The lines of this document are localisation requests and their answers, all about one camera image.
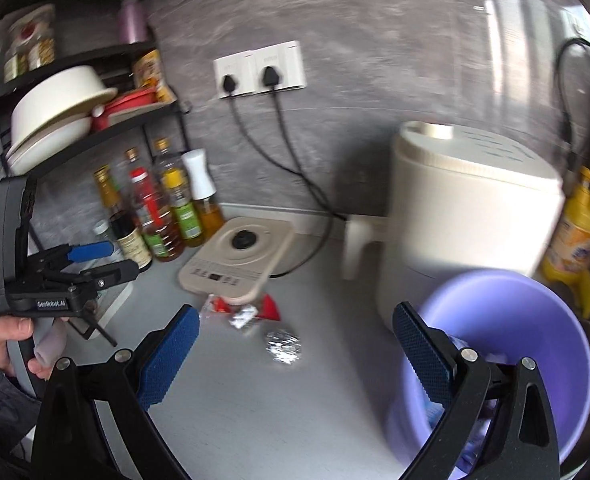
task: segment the blue gripper pad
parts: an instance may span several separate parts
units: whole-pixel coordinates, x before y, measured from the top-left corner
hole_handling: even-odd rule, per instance
[[[112,254],[113,247],[108,241],[94,244],[78,245],[68,251],[68,259],[71,262],[88,262],[97,258],[105,258]]]
[[[162,341],[156,346],[139,372],[137,400],[145,412],[152,404],[164,400],[166,392],[184,359],[200,334],[200,314],[186,306],[180,317],[173,319]]]
[[[436,336],[440,331],[435,330],[429,335],[428,330],[432,329],[426,326],[410,303],[400,303],[395,307],[393,331],[397,340],[428,398],[447,410],[453,400],[454,369],[431,340],[431,335]]]

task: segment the oil bottle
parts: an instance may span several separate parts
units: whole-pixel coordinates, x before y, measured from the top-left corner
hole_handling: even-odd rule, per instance
[[[184,252],[184,242],[166,197],[142,166],[130,171],[130,180],[133,206],[141,222],[144,240],[155,258],[161,262],[174,260]]]
[[[215,199],[215,183],[206,168],[206,150],[200,148],[182,155],[190,176],[190,192],[192,202],[200,216],[204,238],[209,240],[222,225],[225,224],[224,215]]]
[[[590,170],[580,173],[541,265],[548,280],[566,285],[575,285],[590,266]]]
[[[158,151],[155,170],[172,206],[179,231],[188,247],[199,247],[204,243],[200,220],[192,204],[188,176],[182,160],[171,152],[170,144],[164,137],[155,141]]]

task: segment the red container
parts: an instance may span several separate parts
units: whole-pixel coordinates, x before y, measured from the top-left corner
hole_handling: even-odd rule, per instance
[[[138,88],[131,92],[126,92],[110,103],[104,105],[104,111],[98,110],[96,107],[92,111],[92,130],[98,131],[108,127],[108,116],[116,112],[128,110],[129,108],[137,108],[140,106],[151,105],[157,102],[157,94],[154,88]]]

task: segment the stacked plates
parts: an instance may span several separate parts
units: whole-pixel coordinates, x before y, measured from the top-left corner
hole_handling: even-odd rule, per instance
[[[86,136],[92,108],[116,94],[90,66],[62,70],[35,86],[12,111],[11,171],[24,174]]]

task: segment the purple bucket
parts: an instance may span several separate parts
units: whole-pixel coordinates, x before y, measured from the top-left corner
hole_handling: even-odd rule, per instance
[[[568,306],[552,291],[507,270],[475,270],[449,280],[419,309],[426,325],[467,341],[481,355],[504,354],[511,364],[532,357],[546,386],[562,462],[590,411],[590,347]],[[408,359],[386,422],[388,443],[405,466],[430,426],[424,390]],[[462,478],[455,469],[451,479]]]

